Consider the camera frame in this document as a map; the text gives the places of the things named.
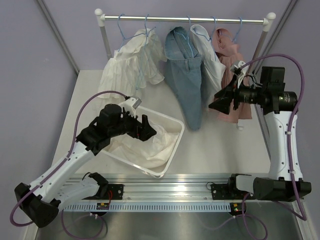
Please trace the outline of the white pleated skirt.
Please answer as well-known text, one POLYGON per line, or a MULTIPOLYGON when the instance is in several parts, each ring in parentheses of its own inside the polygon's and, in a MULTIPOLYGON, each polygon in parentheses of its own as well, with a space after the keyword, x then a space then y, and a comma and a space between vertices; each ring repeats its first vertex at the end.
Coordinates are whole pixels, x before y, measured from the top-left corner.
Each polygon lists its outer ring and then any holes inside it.
POLYGON ((154 122, 150 125, 157 134, 147 141, 141 141, 130 136, 115 137, 108 152, 146 169, 153 169, 164 165, 172 155, 179 133, 168 132, 154 122))

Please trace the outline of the blue denim skirt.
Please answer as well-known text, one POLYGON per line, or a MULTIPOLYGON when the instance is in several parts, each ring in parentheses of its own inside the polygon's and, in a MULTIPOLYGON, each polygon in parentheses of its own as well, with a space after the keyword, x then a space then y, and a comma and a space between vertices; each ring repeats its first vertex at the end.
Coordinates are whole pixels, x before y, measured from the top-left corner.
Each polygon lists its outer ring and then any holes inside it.
POLYGON ((164 80, 177 98, 187 126, 197 131, 202 124, 202 55, 182 26, 167 34, 164 53, 167 58, 164 80))

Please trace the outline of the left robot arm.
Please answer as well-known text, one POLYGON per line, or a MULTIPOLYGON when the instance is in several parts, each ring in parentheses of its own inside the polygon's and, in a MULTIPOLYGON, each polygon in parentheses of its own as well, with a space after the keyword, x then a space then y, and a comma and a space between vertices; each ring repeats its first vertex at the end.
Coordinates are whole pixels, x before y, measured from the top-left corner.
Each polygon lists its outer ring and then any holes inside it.
POLYGON ((111 198, 109 182, 97 172, 69 187, 62 186, 80 167, 107 147, 112 138, 127 135, 147 142, 157 135, 147 115, 136 115, 140 103, 139 98, 126 96, 120 104, 107 104, 88 127, 79 134, 73 134, 65 157, 30 184, 21 182, 15 187, 17 204, 13 210, 20 208, 31 223, 44 228, 72 203, 85 198, 111 198))

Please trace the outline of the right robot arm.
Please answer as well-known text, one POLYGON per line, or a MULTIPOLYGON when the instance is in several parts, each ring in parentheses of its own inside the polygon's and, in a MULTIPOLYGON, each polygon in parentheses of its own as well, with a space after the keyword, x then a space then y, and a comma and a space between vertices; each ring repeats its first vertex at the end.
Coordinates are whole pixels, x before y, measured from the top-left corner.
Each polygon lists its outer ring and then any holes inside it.
POLYGON ((297 154, 295 127, 298 116, 294 110, 297 94, 285 90, 283 67, 263 67, 261 86, 244 85, 247 69, 241 67, 242 64, 243 61, 238 61, 231 66, 232 80, 215 94, 216 99, 209 108, 227 115, 242 103, 259 105, 269 133, 270 168, 267 177, 232 174, 227 193, 232 198, 239 198, 248 192, 262 201, 301 199, 311 192, 312 185, 303 180, 297 154))

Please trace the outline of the white plastic basket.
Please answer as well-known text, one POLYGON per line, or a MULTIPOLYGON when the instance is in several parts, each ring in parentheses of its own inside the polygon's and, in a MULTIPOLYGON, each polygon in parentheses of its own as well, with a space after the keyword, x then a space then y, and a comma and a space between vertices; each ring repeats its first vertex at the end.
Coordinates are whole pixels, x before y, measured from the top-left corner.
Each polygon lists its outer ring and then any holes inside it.
POLYGON ((147 141, 140 141, 127 135, 118 136, 101 152, 111 158, 139 169, 146 175, 162 178, 167 172, 183 136, 185 125, 182 121, 151 110, 138 107, 139 119, 147 115, 156 130, 156 135, 147 141))

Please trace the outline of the white shirt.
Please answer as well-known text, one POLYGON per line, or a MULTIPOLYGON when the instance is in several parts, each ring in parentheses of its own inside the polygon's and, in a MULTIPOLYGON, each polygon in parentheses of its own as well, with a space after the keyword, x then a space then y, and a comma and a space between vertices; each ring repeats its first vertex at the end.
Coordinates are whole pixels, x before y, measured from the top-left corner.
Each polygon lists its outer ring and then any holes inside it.
POLYGON ((202 55, 202 71, 205 83, 214 92, 218 92, 222 89, 221 81, 226 66, 220 62, 212 45, 212 40, 203 26, 194 24, 190 27, 190 32, 192 33, 193 45, 202 55))

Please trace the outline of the pink ruffled dress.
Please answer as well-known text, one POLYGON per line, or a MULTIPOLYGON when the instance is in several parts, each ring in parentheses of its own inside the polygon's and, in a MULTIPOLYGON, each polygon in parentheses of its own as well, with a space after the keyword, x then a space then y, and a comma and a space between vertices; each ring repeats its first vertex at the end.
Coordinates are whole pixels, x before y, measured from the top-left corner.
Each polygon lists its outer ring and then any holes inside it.
MULTIPOLYGON (((220 86, 225 88, 232 80, 233 73, 230 71, 231 65, 236 61, 243 61, 240 53, 240 45, 235 43, 232 34, 225 28, 217 28, 213 32, 212 45, 219 61, 225 65, 225 71, 221 79, 220 86)), ((238 109, 234 110, 230 105, 230 113, 219 113, 218 118, 225 122, 237 124, 239 120, 252 119, 251 106, 247 103, 240 103, 238 109)))

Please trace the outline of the white ruffled dress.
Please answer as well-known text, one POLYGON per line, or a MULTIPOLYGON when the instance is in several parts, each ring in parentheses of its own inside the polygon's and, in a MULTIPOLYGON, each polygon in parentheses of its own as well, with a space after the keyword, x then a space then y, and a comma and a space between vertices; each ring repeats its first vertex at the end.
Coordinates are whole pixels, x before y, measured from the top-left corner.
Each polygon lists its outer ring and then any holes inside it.
POLYGON ((160 70, 160 62, 166 62, 163 45, 155 31, 149 33, 148 51, 150 52, 144 81, 139 90, 135 90, 139 75, 142 50, 145 43, 145 29, 139 29, 126 44, 115 50, 103 69, 98 91, 117 91, 127 96, 141 96, 141 89, 147 83, 157 85, 165 77, 160 70))

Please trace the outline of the metal clothes rack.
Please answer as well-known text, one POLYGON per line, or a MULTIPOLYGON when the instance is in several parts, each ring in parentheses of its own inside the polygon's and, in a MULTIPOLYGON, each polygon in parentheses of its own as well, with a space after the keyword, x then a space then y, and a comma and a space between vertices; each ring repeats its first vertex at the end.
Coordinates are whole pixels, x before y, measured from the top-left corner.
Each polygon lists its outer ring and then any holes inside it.
MULTIPOLYGON (((201 19, 193 19, 193 18, 191 18, 191 26, 194 25, 194 24, 202 25, 202 20, 201 19)), ((124 44, 126 44, 130 39, 132 39, 135 35, 136 35, 136 33, 131 37, 123 37, 119 49, 124 44)), ((162 43, 163 50, 164 50, 164 53, 165 53, 165 41, 161 42, 161 43, 162 43)), ((107 53, 107 57, 108 57, 108 60, 113 58, 114 57, 114 52, 108 52, 107 53)), ((167 63, 167 61, 166 62, 161 61, 160 64, 159 64, 159 69, 160 69, 161 73, 163 74, 163 76, 165 76, 166 63, 167 63)), ((204 79, 204 75, 203 75, 202 66, 203 66, 203 62, 201 64, 201 87, 200 87, 200 91, 201 91, 201 107, 206 101, 211 100, 213 98, 214 93, 216 93, 216 92, 213 91, 213 89, 210 86, 208 86, 206 84, 205 79, 204 79)))

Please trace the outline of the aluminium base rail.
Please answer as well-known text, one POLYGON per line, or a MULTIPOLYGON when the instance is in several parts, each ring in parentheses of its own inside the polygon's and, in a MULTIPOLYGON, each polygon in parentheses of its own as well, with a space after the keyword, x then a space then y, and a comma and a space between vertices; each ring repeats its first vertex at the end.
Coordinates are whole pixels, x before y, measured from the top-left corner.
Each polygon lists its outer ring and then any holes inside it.
POLYGON ((111 184, 123 184, 125 202, 205 202, 212 200, 210 183, 225 184, 229 173, 165 174, 154 178, 139 174, 103 174, 111 184))

